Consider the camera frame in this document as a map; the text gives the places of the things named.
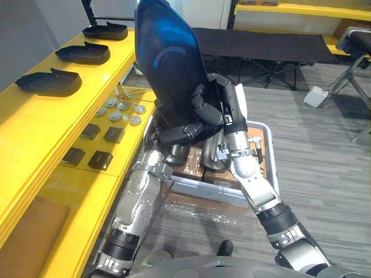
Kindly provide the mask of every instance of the yellow shelf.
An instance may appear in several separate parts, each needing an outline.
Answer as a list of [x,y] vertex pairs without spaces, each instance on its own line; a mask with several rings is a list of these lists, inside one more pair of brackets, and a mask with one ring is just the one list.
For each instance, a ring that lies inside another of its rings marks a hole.
[[344,5],[338,6],[315,6],[294,3],[281,3],[278,6],[261,5],[236,5],[234,15],[239,11],[271,12],[271,13],[295,13],[310,16],[338,17],[342,19],[371,20],[370,5]]
[[[282,30],[265,30],[265,29],[250,29],[250,28],[239,28],[238,30],[250,31],[250,32],[260,32],[260,33],[279,33],[279,34],[308,34],[308,35],[318,35],[315,33],[305,33],[305,32],[293,32],[293,31],[282,31]],[[337,55],[349,55],[342,50],[336,49],[338,39],[331,35],[322,35],[328,49],[332,54]]]
[[[57,166],[40,190],[41,196],[53,199],[71,209],[45,263],[41,277],[80,277],[117,190],[143,138],[147,122],[155,111],[152,102],[155,100],[155,95],[151,90],[146,89],[146,91],[146,94],[136,95],[136,97],[151,102],[130,101],[146,106],[147,112],[140,115],[142,122],[139,126],[132,126],[124,121],[110,122],[109,114],[116,109],[107,109],[106,116],[102,118],[94,117],[91,123],[101,128],[98,135],[94,140],[79,138],[73,144],[74,147],[85,151],[85,156],[78,167]],[[125,114],[131,116],[134,112],[131,108]],[[125,129],[125,135],[119,144],[104,141],[103,136],[110,126]],[[93,170],[88,166],[95,151],[106,151],[113,155],[107,171]]]
[[51,54],[27,73],[77,72],[81,88],[68,97],[45,97],[12,84],[0,93],[0,248],[63,155],[135,60],[134,31],[123,41],[85,39],[107,45],[111,58],[103,65],[79,65]]

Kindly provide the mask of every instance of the black shoe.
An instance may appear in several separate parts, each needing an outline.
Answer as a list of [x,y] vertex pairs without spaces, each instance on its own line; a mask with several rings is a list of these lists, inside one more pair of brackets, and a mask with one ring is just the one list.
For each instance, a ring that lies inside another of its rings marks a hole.
[[226,239],[225,241],[221,243],[217,256],[230,257],[232,256],[232,252],[233,252],[233,243],[232,241]]

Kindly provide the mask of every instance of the metal cap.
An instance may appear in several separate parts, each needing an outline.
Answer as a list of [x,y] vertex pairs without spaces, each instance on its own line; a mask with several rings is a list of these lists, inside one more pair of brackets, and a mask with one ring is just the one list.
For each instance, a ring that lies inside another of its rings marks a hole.
[[106,107],[107,108],[114,108],[116,106],[116,98],[110,98],[109,100],[106,101]]
[[139,115],[142,115],[146,112],[146,107],[144,105],[137,105],[137,106],[134,107],[134,110]]
[[120,112],[113,112],[111,115],[110,115],[110,120],[112,122],[119,122],[121,120],[121,113]]
[[103,117],[107,113],[107,109],[104,107],[101,107],[98,109],[97,112],[95,112],[95,117]]
[[120,111],[126,111],[126,110],[129,109],[130,104],[128,104],[128,103],[126,103],[126,102],[123,101],[123,102],[119,103],[117,106],[118,106],[118,109]]
[[130,123],[131,123],[132,125],[134,125],[134,126],[138,126],[138,125],[140,125],[140,123],[141,123],[141,119],[140,119],[139,116],[132,116],[132,117],[130,118]]

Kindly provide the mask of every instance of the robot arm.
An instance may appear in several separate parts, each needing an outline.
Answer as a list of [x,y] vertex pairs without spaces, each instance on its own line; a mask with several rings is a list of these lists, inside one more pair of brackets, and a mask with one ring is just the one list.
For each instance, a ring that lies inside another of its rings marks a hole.
[[161,152],[151,149],[145,152],[140,163],[133,166],[93,274],[129,275],[155,212],[161,205],[161,182],[172,175],[172,169],[163,164],[163,160]]
[[317,274],[330,263],[316,241],[303,227],[261,175],[258,161],[253,157],[248,139],[246,120],[242,117],[232,85],[224,92],[231,109],[224,109],[224,135],[232,159],[231,173],[240,182],[241,190],[267,232],[273,248],[278,249],[278,265],[301,273]]

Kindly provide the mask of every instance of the white power strip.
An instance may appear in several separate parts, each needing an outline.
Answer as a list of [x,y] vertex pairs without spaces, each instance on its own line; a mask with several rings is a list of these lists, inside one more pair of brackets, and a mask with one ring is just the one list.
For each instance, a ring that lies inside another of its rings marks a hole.
[[325,91],[320,87],[313,86],[312,89],[309,90],[303,102],[311,107],[317,108],[326,99],[328,95],[329,95],[328,91]]

